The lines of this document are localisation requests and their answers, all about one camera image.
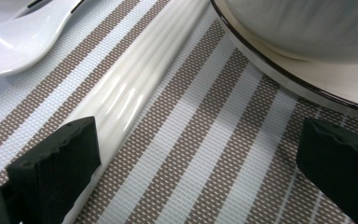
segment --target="white plate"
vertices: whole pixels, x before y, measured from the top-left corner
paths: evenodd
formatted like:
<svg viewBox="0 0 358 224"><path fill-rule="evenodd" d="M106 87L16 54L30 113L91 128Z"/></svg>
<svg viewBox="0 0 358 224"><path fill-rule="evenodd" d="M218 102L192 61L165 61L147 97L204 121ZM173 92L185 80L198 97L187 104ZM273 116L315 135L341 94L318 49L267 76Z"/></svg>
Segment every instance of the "white plate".
<svg viewBox="0 0 358 224"><path fill-rule="evenodd" d="M346 115L358 117L358 64L291 59L262 44L231 14L227 0L211 0L225 31L240 51L286 89Z"/></svg>

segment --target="placemat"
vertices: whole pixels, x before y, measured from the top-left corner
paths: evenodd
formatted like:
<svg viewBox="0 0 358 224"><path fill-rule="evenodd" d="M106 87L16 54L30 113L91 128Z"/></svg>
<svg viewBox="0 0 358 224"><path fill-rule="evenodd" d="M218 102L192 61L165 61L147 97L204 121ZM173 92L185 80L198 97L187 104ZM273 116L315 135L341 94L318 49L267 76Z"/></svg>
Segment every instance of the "placemat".
<svg viewBox="0 0 358 224"><path fill-rule="evenodd" d="M4 168L56 130L169 1L104 1L0 96ZM296 168L297 98L233 46L208 6L76 223L351 223Z"/></svg>

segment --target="white spoon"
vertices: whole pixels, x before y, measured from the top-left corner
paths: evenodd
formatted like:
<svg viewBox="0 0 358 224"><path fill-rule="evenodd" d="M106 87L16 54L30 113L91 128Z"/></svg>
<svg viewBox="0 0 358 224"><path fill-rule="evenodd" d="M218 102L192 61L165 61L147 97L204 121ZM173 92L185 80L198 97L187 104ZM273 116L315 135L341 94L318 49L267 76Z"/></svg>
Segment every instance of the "white spoon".
<svg viewBox="0 0 358 224"><path fill-rule="evenodd" d="M83 0L53 0L15 20L0 23L0 77L37 63L53 46Z"/></svg>
<svg viewBox="0 0 358 224"><path fill-rule="evenodd" d="M23 16L38 8L42 2L43 0L0 0L0 23Z"/></svg>

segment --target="striped placemat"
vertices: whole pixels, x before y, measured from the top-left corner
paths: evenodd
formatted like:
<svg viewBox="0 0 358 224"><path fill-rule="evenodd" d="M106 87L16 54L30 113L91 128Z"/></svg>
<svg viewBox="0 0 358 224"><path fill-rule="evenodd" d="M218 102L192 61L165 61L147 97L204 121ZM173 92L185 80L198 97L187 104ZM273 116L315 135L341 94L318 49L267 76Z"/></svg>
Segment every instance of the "striped placemat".
<svg viewBox="0 0 358 224"><path fill-rule="evenodd" d="M98 1L0 97L0 183L169 0ZM264 76L208 7L76 223L351 223L296 168L302 119L358 119Z"/></svg>

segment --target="white bowl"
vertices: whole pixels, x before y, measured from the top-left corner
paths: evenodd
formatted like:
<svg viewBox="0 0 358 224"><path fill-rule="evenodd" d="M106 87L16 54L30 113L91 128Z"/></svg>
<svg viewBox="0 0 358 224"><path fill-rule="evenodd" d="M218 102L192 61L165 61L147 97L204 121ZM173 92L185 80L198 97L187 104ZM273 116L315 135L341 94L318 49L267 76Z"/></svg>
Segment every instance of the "white bowl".
<svg viewBox="0 0 358 224"><path fill-rule="evenodd" d="M358 0L227 0L231 12L280 54L358 63Z"/></svg>

